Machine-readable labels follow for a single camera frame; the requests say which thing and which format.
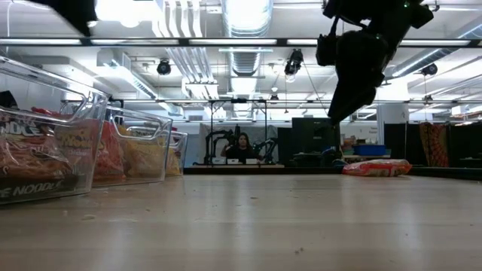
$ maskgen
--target ventilation duct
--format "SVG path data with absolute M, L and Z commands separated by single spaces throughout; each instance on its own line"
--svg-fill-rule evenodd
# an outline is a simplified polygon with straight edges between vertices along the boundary
M 97 53 L 97 66 L 109 67 L 110 71 L 114 72 L 114 76 L 124 79 L 137 91 L 144 93 L 151 99 L 168 99 L 159 96 L 153 86 L 132 71 L 131 60 L 125 53 L 115 53 L 112 49 L 101 49 Z M 169 115 L 182 116 L 184 114 L 184 110 L 179 106 L 164 102 L 159 103 L 159 105 L 166 109 Z
M 482 37 L 482 17 L 464 26 L 454 38 L 480 39 Z M 400 78 L 417 72 L 426 66 L 456 52 L 458 48 L 428 49 L 392 68 L 387 79 Z
M 270 28 L 273 0 L 222 0 L 225 35 L 229 38 L 263 38 Z M 236 78 L 259 73 L 260 53 L 230 53 L 230 86 L 234 94 L 255 91 L 257 79 Z

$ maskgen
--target person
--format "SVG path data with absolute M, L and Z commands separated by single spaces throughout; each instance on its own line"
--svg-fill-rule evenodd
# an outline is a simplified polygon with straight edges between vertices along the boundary
M 241 163 L 246 163 L 246 159 L 260 159 L 253 151 L 253 147 L 249 144 L 249 137 L 245 132 L 241 132 L 238 138 L 238 144 L 230 146 L 226 144 L 221 152 L 222 157 L 227 159 L 238 159 Z

